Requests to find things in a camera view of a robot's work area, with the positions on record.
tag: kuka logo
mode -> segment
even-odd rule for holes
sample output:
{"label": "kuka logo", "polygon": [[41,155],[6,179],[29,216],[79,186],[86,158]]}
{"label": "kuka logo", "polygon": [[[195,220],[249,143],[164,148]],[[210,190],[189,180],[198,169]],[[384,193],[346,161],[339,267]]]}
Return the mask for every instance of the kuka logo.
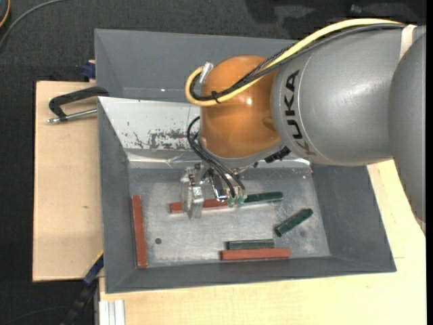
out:
{"label": "kuka logo", "polygon": [[296,144],[302,148],[305,151],[306,155],[316,155],[314,152],[310,151],[310,146],[307,144],[307,142],[304,140],[304,136],[302,135],[302,131],[299,129],[299,125],[297,122],[296,112],[294,109],[292,109],[292,105],[295,98],[295,80],[296,76],[298,76],[299,70],[293,72],[286,81],[286,88],[289,89],[292,94],[290,96],[290,100],[287,98],[287,96],[284,96],[284,104],[286,104],[287,110],[285,111],[286,118],[287,118],[287,124],[289,125],[290,129],[292,130],[292,137],[296,139]]}

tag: black clamp handle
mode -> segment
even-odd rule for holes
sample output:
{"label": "black clamp handle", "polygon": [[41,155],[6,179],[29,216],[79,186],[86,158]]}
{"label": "black clamp handle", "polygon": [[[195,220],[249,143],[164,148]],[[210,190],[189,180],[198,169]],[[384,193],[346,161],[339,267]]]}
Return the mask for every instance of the black clamp handle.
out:
{"label": "black clamp handle", "polygon": [[78,112],[68,116],[60,106],[70,104],[79,100],[92,98],[93,96],[110,96],[108,91],[102,87],[92,87],[84,90],[74,91],[73,93],[67,93],[64,95],[56,96],[52,98],[48,104],[49,109],[58,117],[55,119],[49,119],[49,123],[56,123],[59,121],[67,121],[70,118],[78,118],[86,114],[95,113],[95,110]]}

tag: wooden table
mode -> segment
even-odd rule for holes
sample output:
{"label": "wooden table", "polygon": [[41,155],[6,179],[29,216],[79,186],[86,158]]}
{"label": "wooden table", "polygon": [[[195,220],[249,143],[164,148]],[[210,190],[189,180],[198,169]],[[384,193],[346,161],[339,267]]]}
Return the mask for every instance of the wooden table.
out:
{"label": "wooden table", "polygon": [[[92,85],[37,83],[35,282],[82,278],[102,248],[96,117],[46,123],[50,98]],[[394,163],[368,169],[397,272],[109,295],[101,277],[99,298],[124,299],[127,325],[426,324],[425,236]]]}

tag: red wooden stick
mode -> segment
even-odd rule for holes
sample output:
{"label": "red wooden stick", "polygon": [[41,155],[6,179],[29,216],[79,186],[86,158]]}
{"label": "red wooden stick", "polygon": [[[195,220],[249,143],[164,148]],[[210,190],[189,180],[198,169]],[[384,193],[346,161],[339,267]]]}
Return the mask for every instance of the red wooden stick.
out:
{"label": "red wooden stick", "polygon": [[[216,198],[209,198],[204,201],[203,209],[215,209],[218,207],[227,206],[227,201],[218,201]],[[170,203],[170,213],[182,213],[182,203],[181,202],[173,202]]]}
{"label": "red wooden stick", "polygon": [[141,197],[134,195],[131,197],[133,204],[133,222],[135,236],[135,256],[137,267],[147,266],[146,241],[144,237],[143,211],[141,210]]}
{"label": "red wooden stick", "polygon": [[236,249],[221,251],[221,260],[287,259],[289,248]]}

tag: dark carpet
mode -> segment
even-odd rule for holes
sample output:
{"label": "dark carpet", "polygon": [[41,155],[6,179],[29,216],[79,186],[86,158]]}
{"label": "dark carpet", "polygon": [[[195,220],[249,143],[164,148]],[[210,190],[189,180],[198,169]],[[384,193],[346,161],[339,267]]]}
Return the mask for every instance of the dark carpet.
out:
{"label": "dark carpet", "polygon": [[[12,0],[7,24],[45,1]],[[80,0],[17,25],[0,50],[0,325],[59,324],[81,289],[78,281],[31,282],[35,81],[84,81],[94,28],[299,39],[347,17],[351,1]],[[426,23],[426,0],[363,2],[365,16]],[[92,321],[89,307],[79,324]]]}

